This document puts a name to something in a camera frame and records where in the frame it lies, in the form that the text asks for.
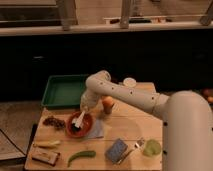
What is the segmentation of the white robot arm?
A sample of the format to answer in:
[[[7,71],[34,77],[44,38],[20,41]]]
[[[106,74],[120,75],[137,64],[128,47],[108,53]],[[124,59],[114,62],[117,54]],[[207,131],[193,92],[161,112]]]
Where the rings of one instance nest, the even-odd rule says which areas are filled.
[[[162,121],[162,171],[213,171],[213,111],[201,95],[167,96],[115,84],[105,70],[88,76],[85,85],[82,107],[94,108],[102,96],[111,96]]]

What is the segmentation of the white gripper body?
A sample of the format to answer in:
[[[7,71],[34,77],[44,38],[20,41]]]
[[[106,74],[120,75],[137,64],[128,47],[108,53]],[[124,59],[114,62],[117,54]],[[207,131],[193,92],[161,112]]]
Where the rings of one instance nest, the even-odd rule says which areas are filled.
[[[87,89],[81,96],[80,110],[89,112],[97,105],[99,99],[99,94]]]

